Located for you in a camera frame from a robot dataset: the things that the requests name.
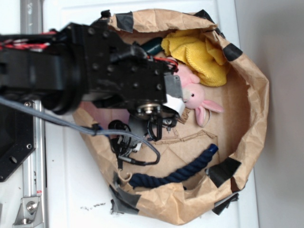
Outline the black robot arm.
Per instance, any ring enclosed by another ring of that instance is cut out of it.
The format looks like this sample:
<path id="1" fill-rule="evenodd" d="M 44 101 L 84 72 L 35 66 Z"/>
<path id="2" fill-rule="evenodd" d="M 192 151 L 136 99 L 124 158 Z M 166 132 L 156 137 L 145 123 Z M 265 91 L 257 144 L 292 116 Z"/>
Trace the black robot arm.
<path id="1" fill-rule="evenodd" d="M 126 110 L 158 129 L 172 128 L 185 109 L 176 70 L 124 42 L 104 20 L 0 37 L 0 94 L 40 100 L 58 115 L 90 102 L 98 109 Z"/>

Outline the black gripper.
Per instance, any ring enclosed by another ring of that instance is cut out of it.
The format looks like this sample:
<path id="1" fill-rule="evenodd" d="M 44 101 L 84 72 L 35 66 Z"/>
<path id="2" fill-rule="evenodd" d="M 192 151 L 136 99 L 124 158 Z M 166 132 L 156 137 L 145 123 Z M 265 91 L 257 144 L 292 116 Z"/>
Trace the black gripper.
<path id="1" fill-rule="evenodd" d="M 177 66 L 127 44 L 105 20 L 87 28 L 87 99 L 98 108 L 126 109 L 153 140 L 176 125 L 185 105 Z"/>

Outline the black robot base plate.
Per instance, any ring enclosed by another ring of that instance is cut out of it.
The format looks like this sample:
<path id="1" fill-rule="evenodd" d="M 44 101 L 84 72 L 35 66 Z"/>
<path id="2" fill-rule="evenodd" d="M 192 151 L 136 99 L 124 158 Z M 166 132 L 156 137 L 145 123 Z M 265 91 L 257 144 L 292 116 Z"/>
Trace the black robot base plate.
<path id="1" fill-rule="evenodd" d="M 5 182 L 34 149 L 34 117 L 1 105 L 0 181 Z"/>

